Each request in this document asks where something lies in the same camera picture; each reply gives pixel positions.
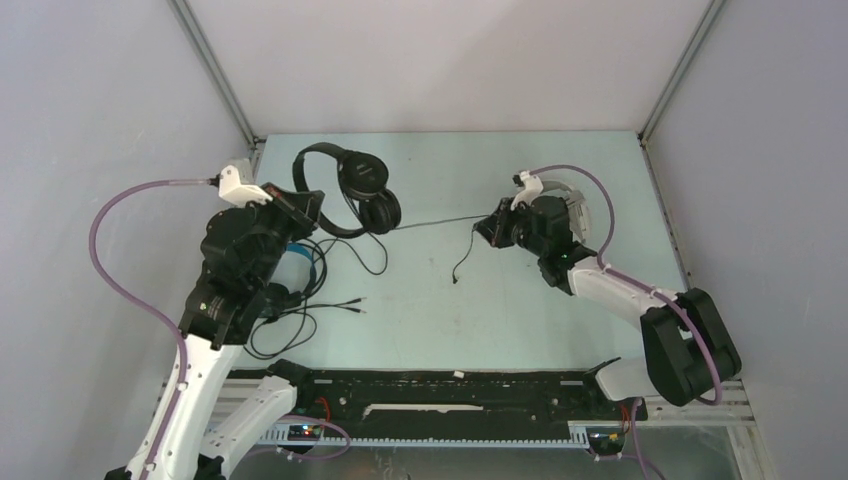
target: light blue tabletop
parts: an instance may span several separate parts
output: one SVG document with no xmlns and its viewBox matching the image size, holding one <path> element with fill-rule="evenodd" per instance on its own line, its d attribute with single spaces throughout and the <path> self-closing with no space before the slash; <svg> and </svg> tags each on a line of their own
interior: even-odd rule
<svg viewBox="0 0 848 480">
<path fill-rule="evenodd" d="M 632 132 L 385 133 L 272 135 L 262 155 L 257 182 L 292 189 L 291 165 L 298 151 L 319 141 L 337 143 L 382 158 L 389 188 L 403 208 L 404 224 L 491 213 L 498 200 L 515 193 L 519 170 L 569 163 L 594 173 L 616 208 L 616 234 L 607 260 L 642 280 L 679 290 L 682 282 L 647 167 Z M 342 203 L 335 162 L 307 156 L 312 189 L 327 194 L 324 213 L 355 226 Z M 597 249 L 609 216 L 603 197 L 587 179 L 561 172 L 587 197 L 592 218 L 588 245 Z M 477 238 L 463 256 L 473 221 L 399 230 L 380 237 L 389 266 L 367 274 L 343 245 L 328 255 L 330 273 L 317 301 L 367 297 L 366 314 L 316 310 L 318 331 L 283 358 L 310 367 L 384 369 L 568 369 L 590 368 L 614 357 L 643 355 L 641 336 L 629 324 L 591 302 L 545 284 L 536 258 L 517 247 L 496 250 Z M 315 239 L 326 238 L 316 232 Z M 368 237 L 353 241 L 372 268 L 382 251 Z M 286 255 L 277 281 L 298 289 L 307 266 Z M 263 350 L 282 347 L 300 324 L 289 316 L 264 327 Z M 311 329 L 307 324 L 306 331 Z M 237 367 L 261 362 L 242 355 Z"/>
</svg>

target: gray wall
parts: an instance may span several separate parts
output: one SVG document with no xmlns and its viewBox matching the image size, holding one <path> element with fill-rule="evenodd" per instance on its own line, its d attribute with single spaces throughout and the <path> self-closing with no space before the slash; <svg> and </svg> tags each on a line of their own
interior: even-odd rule
<svg viewBox="0 0 848 480">
<path fill-rule="evenodd" d="M 89 265 L 97 209 L 246 152 L 164 0 L 0 2 L 0 470 L 102 478 L 141 441 L 174 346 Z M 106 268 L 181 313 L 215 191 L 148 192 L 101 232 Z"/>
<path fill-rule="evenodd" d="M 649 151 L 780 478 L 844 476 L 848 2 L 735 0 Z"/>
</svg>

